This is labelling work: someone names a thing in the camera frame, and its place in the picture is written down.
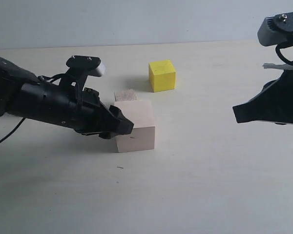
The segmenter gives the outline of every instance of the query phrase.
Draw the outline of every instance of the light wooden cube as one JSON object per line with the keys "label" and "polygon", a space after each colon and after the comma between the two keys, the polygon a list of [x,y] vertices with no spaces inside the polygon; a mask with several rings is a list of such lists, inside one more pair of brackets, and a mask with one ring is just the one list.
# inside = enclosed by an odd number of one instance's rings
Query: light wooden cube
{"label": "light wooden cube", "polygon": [[154,92],[175,88],[176,70],[169,59],[150,62],[148,67],[149,80]]}
{"label": "light wooden cube", "polygon": [[132,133],[116,136],[119,153],[155,148],[155,121],[150,100],[116,101],[126,118],[134,123]]}

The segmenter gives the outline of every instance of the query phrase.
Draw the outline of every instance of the white wall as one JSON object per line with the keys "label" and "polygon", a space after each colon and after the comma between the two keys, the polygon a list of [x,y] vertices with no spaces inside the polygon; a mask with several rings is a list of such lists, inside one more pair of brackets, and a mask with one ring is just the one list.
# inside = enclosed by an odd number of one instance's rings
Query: white wall
{"label": "white wall", "polygon": [[0,49],[255,39],[293,0],[0,0]]}

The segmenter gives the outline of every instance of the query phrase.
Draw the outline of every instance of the yellow cube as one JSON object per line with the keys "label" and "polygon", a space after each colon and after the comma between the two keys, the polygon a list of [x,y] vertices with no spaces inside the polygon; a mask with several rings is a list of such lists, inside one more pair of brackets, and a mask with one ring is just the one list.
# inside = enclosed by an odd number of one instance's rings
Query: yellow cube
{"label": "yellow cube", "polygon": [[150,62],[148,75],[154,92],[175,88],[176,70],[169,59]]}

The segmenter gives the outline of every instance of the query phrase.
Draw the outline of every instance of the white table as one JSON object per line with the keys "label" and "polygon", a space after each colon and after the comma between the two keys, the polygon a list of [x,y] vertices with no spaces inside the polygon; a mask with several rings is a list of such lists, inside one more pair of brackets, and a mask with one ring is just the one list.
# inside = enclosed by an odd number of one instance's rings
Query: white table
{"label": "white table", "polygon": [[[71,55],[107,71],[87,87],[153,103],[156,149],[116,153],[113,140],[26,120],[0,145],[0,234],[293,234],[293,125],[237,124],[232,106],[282,71],[256,41],[0,50],[36,75]],[[171,59],[176,89],[152,93],[148,62]],[[19,118],[0,118],[0,138]]]}

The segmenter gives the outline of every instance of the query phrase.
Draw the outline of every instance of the robotic arm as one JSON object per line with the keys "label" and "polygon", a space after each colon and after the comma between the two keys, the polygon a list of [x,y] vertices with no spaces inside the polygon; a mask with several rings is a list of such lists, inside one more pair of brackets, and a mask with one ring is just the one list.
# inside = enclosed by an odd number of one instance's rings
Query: robotic arm
{"label": "robotic arm", "polygon": [[293,12],[265,18],[257,35],[261,45],[276,45],[275,51],[285,63],[284,71],[279,79],[265,84],[254,98],[233,107],[236,121],[293,124],[293,61],[281,53],[281,49],[293,46]]}
{"label": "robotic arm", "polygon": [[96,90],[84,88],[88,76],[103,75],[101,60],[72,56],[66,65],[64,74],[37,77],[0,57],[0,117],[9,113],[104,139],[130,134],[133,123],[121,110],[112,105],[107,109]]}

